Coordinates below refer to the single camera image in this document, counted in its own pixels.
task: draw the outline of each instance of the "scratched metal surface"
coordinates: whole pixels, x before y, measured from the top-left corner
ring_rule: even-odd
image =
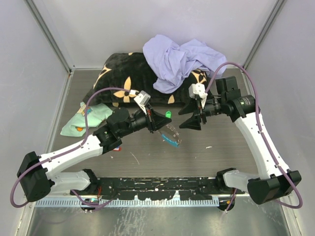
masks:
[[[238,196],[228,214],[216,207],[104,208],[84,214],[74,207],[34,209],[27,236],[289,236],[282,207]]]
[[[58,150],[82,138],[64,137],[61,128],[79,109],[82,98],[91,88],[99,71],[75,71],[58,126],[53,150]],[[226,70],[225,76],[235,75],[242,94],[245,84],[238,69]],[[217,94],[215,85],[211,91]],[[178,127],[191,115],[179,116],[179,107],[157,107],[165,114],[172,112],[172,124]],[[179,130],[182,144],[179,148],[162,141],[158,133],[141,130],[122,139],[122,151],[112,151],[83,161],[67,169],[75,172],[92,169],[99,177],[214,177],[217,171],[235,167],[240,171],[257,173],[252,154],[241,132],[225,115],[208,118],[202,131]]]

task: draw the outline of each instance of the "green cloth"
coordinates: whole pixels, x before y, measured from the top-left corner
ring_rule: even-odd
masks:
[[[85,103],[80,103],[81,108],[78,112],[68,121],[68,123],[61,130],[61,135],[71,137],[81,137],[85,134],[85,120],[84,111]],[[89,127],[98,127],[103,120],[107,119],[111,114],[112,110],[105,104],[101,103],[95,106],[88,107],[88,125]]]

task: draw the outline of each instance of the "scratch mark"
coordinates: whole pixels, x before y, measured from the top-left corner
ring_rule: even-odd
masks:
[[[134,159],[136,159],[136,161],[138,162],[138,165],[140,165],[140,163],[139,163],[138,159],[135,157],[135,155],[133,155],[133,157],[134,157]]]

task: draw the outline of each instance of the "wooden floor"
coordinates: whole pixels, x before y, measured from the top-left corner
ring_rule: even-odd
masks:
[[[98,74],[99,71],[96,70],[74,72],[53,150],[83,139],[61,136],[60,131],[78,111],[80,102],[92,87]],[[230,75],[237,77],[242,95],[245,95],[247,92],[240,71],[226,70],[225,76]],[[217,94],[215,85],[211,91]],[[162,114],[170,110],[172,124],[176,128],[191,116],[177,115],[179,109],[154,106],[154,110]],[[229,117],[220,115],[208,118],[207,124],[202,126],[202,131],[189,129],[179,131],[182,139],[179,148],[163,142],[158,133],[151,134],[143,129],[124,137],[121,151],[112,151],[91,158],[72,166],[67,171],[92,169],[99,177],[214,177],[217,171],[234,167],[243,172],[257,173],[247,143]]]

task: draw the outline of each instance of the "folded cloth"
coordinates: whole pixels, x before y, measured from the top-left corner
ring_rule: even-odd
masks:
[[[62,128],[61,135],[71,137],[81,137],[85,129],[85,103],[80,103],[81,108]],[[88,125],[89,127],[98,127],[103,120],[107,119],[112,114],[112,110],[105,104],[100,103],[95,106],[88,107]]]
[[[205,43],[196,39],[179,46],[170,38],[158,34],[143,46],[144,56],[157,75],[154,89],[162,93],[172,93],[178,89],[185,78],[195,70],[205,71],[212,76],[214,71],[226,62],[226,57]],[[220,78],[226,66],[217,74]]]

